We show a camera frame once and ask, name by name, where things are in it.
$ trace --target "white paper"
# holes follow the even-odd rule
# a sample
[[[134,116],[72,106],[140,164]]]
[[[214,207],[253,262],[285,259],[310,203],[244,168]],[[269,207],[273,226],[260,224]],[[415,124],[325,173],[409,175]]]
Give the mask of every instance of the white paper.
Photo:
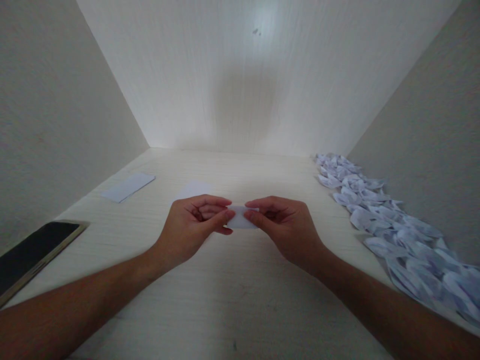
[[[125,201],[130,195],[155,180],[154,175],[147,175],[142,172],[129,176],[126,180],[101,193],[104,198],[116,203]]]
[[[403,247],[395,246],[380,237],[369,237],[363,243],[380,258],[403,258],[409,255]]]
[[[385,258],[393,284],[408,296],[444,315],[453,310],[480,328],[480,270],[463,264],[449,250],[442,232],[399,208],[383,191],[384,179],[369,179],[343,156],[317,155],[320,183],[351,213],[350,221],[374,237],[364,245]]]
[[[171,202],[173,203],[175,200],[188,199],[198,195],[210,194],[211,192],[211,184],[207,182],[192,180],[187,185],[185,185],[185,187],[182,188],[177,195],[175,195],[174,199]]]
[[[257,208],[250,208],[241,205],[227,206],[235,212],[235,216],[227,223],[226,227],[230,229],[257,229],[257,227],[244,217],[247,210],[258,211]]]

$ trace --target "white table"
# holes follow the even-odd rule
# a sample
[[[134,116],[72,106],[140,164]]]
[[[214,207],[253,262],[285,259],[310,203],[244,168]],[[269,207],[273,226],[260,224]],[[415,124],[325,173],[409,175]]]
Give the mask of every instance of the white table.
[[[156,180],[124,203],[100,193],[135,172]],[[309,158],[150,149],[59,219],[90,227],[9,305],[146,250],[170,203],[191,180],[213,185],[234,204],[277,195],[307,203],[335,254],[392,286],[365,237],[315,179]],[[321,283],[284,260],[260,230],[212,235],[83,344],[71,359],[390,359]]]

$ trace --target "left hand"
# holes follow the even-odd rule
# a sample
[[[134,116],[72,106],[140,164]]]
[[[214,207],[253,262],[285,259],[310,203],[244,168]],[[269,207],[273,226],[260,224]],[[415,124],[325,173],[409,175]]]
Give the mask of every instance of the left hand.
[[[200,249],[212,232],[230,235],[225,224],[235,216],[226,198],[199,195],[173,202],[156,243],[147,251],[166,273],[186,262]]]

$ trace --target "pile of folded paper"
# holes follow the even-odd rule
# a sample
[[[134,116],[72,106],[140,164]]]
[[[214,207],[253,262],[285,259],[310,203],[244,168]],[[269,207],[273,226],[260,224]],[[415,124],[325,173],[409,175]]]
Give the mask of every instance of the pile of folded paper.
[[[480,271],[461,263],[448,249],[442,233],[409,216],[383,191],[383,179],[369,179],[361,168],[335,154],[317,155],[320,183],[351,213],[350,221],[373,237],[364,241],[384,258],[393,284],[402,292],[442,314],[460,314],[480,328]]]

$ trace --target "hand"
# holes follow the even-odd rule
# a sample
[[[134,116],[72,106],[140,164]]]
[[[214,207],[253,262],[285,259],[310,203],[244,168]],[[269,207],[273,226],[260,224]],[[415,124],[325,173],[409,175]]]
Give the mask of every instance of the hand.
[[[173,202],[156,243],[147,251],[150,259],[166,273],[190,259],[212,232],[230,235],[224,227],[235,212],[232,202],[223,197],[200,195]]]
[[[304,202],[269,196],[249,201],[247,220],[258,226],[273,240],[280,253],[291,263],[312,275],[319,266],[319,255],[329,252],[320,240]]]

